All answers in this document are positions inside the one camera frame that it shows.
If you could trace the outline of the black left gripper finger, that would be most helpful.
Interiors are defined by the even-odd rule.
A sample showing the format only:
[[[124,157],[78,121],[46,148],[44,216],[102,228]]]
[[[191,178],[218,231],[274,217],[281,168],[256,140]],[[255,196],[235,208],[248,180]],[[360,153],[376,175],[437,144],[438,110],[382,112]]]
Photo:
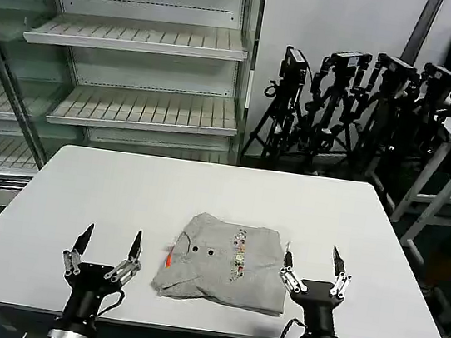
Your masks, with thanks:
[[[109,281],[119,281],[127,283],[137,274],[137,272],[141,269],[141,262],[139,259],[139,255],[141,254],[142,250],[141,239],[142,231],[139,230],[136,234],[135,240],[131,245],[131,249],[129,250],[127,258],[117,266],[112,268],[111,271],[107,272],[104,275],[105,279],[108,279]]]
[[[94,229],[94,224],[92,223],[81,235],[76,239],[71,250],[63,251],[63,264],[65,266],[65,273],[78,275],[80,274],[79,265],[82,263],[81,258],[85,252],[88,242],[91,239],[91,235]]]

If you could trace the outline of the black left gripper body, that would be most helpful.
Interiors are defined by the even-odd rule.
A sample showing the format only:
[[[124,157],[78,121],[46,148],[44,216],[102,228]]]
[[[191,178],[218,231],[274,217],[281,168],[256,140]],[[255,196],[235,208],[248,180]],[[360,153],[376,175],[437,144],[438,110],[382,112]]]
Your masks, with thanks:
[[[65,276],[72,292],[58,317],[58,323],[93,328],[95,319],[119,306],[125,294],[121,282],[104,278],[112,270],[112,266],[82,262],[79,267],[80,274]],[[117,302],[101,311],[99,307],[104,298],[115,293],[119,294]]]

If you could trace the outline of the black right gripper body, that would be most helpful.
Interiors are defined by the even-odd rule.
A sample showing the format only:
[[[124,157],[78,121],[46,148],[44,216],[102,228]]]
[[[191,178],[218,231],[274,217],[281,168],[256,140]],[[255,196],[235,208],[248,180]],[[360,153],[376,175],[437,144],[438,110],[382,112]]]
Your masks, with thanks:
[[[306,292],[292,291],[291,300],[303,310],[305,335],[312,338],[338,338],[335,334],[333,311],[343,301],[338,291],[330,294],[333,284],[328,281],[304,280]]]

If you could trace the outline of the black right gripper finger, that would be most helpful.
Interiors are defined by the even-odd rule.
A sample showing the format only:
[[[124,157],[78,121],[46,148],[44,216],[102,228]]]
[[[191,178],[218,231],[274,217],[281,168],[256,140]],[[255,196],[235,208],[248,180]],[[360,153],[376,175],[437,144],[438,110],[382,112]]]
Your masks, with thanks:
[[[347,274],[344,261],[335,246],[333,248],[333,264],[335,272],[335,282],[330,288],[330,296],[333,298],[344,299],[347,288],[351,282],[351,275]]]
[[[308,287],[306,284],[295,274],[293,270],[293,253],[290,251],[289,244],[285,248],[285,258],[283,260],[283,266],[280,268],[279,274],[284,286],[288,292],[291,293],[306,293]]]

